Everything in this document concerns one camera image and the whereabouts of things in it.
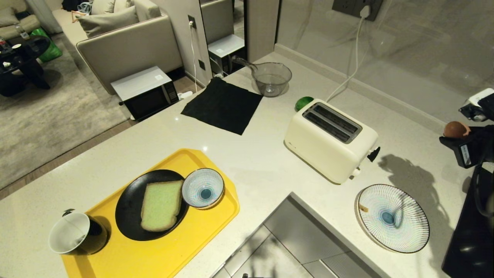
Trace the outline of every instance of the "pillow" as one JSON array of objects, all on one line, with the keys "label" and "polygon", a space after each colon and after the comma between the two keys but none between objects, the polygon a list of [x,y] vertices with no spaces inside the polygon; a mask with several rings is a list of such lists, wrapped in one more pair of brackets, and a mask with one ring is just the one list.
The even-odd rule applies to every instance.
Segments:
[{"label": "pillow", "polygon": [[94,0],[91,14],[113,13],[115,9],[115,0]]},{"label": "pillow", "polygon": [[82,16],[79,18],[79,22],[86,32],[87,37],[92,38],[138,23],[139,19],[135,13],[135,7],[132,6],[116,13]]},{"label": "pillow", "polygon": [[0,27],[6,27],[14,24],[19,24],[19,20],[15,17],[13,7],[8,7],[0,10]]},{"label": "pillow", "polygon": [[114,12],[125,10],[126,8],[133,6],[130,4],[130,0],[115,0]]}]

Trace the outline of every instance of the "coffee table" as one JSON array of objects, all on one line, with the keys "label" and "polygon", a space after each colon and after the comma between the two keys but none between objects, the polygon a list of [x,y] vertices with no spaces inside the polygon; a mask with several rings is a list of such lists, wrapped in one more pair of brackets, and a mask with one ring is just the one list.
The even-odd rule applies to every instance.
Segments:
[{"label": "coffee table", "polygon": [[[43,78],[43,68],[36,58],[48,49],[50,39],[43,36],[31,36],[31,39],[27,41],[15,38],[8,42],[11,46],[21,44],[21,47],[0,53],[0,94],[12,96],[24,89],[22,78],[12,74],[15,70],[20,70],[24,77],[36,87],[49,89],[50,85]],[[9,62],[11,66],[4,68],[3,62]]]}]

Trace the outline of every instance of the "bread slice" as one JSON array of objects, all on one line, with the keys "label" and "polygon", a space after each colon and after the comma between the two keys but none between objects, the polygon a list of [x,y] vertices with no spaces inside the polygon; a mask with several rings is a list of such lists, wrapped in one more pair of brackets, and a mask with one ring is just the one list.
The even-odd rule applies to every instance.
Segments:
[{"label": "bread slice", "polygon": [[150,232],[163,232],[175,225],[182,202],[184,181],[152,183],[146,186],[141,209],[141,227]]}]

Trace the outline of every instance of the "mug handle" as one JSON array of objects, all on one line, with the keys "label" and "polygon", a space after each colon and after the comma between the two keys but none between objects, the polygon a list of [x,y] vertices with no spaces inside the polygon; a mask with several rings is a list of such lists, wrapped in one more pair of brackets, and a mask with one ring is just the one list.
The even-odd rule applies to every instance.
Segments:
[{"label": "mug handle", "polygon": [[63,213],[62,217],[66,216],[67,214],[70,214],[70,213],[71,213],[72,211],[74,211],[74,210],[75,210],[75,209],[68,209],[68,210],[66,210],[66,211]]}]

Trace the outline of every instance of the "kitchen counter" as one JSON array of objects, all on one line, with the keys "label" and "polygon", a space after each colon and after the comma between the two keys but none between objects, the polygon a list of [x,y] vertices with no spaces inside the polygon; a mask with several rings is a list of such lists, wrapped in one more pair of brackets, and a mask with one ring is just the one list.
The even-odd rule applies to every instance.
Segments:
[{"label": "kitchen counter", "polygon": [[[290,194],[294,193],[324,225],[383,276],[447,277],[440,269],[458,221],[471,170],[457,166],[439,134],[350,90],[330,103],[379,134],[381,152],[353,180],[335,185],[283,144],[296,101],[306,95],[325,99],[338,84],[277,53],[293,72],[289,90],[263,98],[244,134],[181,115],[186,99],[45,174],[0,201],[0,276],[67,277],[47,237],[62,211],[86,211],[177,149],[202,150],[235,184],[240,213],[176,277],[208,278]],[[225,78],[253,91],[246,68]],[[431,227],[429,243],[414,254],[386,251],[360,228],[354,211],[357,193],[393,184],[414,197]]]}]

